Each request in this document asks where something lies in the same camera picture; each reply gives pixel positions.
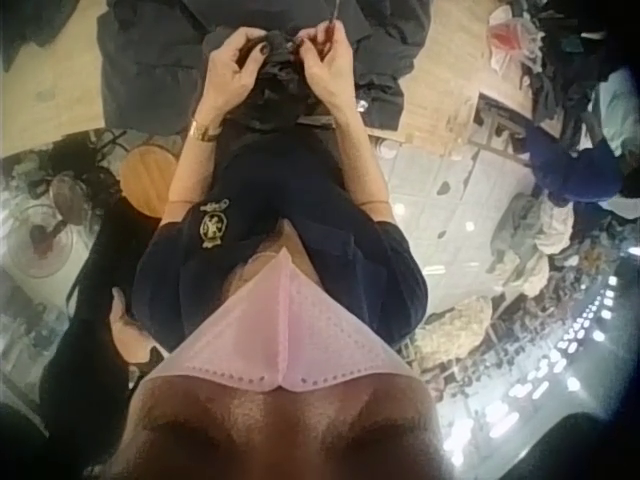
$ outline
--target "gold bracelet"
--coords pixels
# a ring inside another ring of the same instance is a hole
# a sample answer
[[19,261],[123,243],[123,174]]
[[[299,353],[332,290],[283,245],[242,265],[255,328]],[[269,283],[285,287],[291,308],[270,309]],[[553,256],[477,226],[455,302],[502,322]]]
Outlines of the gold bracelet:
[[208,125],[202,125],[192,119],[189,127],[189,136],[201,142],[212,143],[216,141],[221,131],[221,126],[211,131]]

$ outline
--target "blue clothing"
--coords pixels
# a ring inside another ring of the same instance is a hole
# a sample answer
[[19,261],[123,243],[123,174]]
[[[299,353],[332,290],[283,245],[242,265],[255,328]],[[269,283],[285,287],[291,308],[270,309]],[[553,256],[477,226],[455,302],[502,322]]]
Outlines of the blue clothing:
[[622,188],[620,162],[605,139],[573,157],[540,127],[527,125],[526,135],[536,182],[550,196],[571,202],[602,202]]
[[161,227],[138,266],[134,313],[160,345],[175,349],[220,307],[229,274],[280,219],[294,226],[327,294],[387,344],[417,328],[427,285],[407,239],[357,207],[330,164],[328,151],[290,135],[247,145],[216,166],[207,198]]

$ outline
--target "woman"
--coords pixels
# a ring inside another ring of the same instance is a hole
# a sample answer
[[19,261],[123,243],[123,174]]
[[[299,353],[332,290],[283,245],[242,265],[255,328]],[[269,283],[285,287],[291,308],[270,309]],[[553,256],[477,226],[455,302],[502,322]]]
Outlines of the woman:
[[356,111],[339,22],[298,44],[335,118],[344,189],[311,136],[214,156],[265,47],[242,69],[235,59],[264,33],[241,28],[210,57],[134,287],[138,319],[172,353],[133,397],[108,476],[446,478],[428,390],[390,348],[422,321],[427,291]]

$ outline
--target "pink face mask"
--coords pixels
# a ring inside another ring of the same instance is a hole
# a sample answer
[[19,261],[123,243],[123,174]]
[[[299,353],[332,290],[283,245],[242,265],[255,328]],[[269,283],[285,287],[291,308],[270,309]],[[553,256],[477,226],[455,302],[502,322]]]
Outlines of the pink face mask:
[[147,379],[187,375],[242,390],[305,392],[373,373],[415,376],[283,249]]

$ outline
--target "wooden stool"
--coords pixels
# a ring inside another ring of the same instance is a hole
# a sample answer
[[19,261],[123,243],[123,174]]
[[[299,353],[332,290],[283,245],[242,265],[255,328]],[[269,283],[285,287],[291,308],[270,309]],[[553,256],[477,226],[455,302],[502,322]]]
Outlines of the wooden stool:
[[134,148],[120,167],[122,194],[145,215],[162,217],[177,164],[176,158],[162,147]]

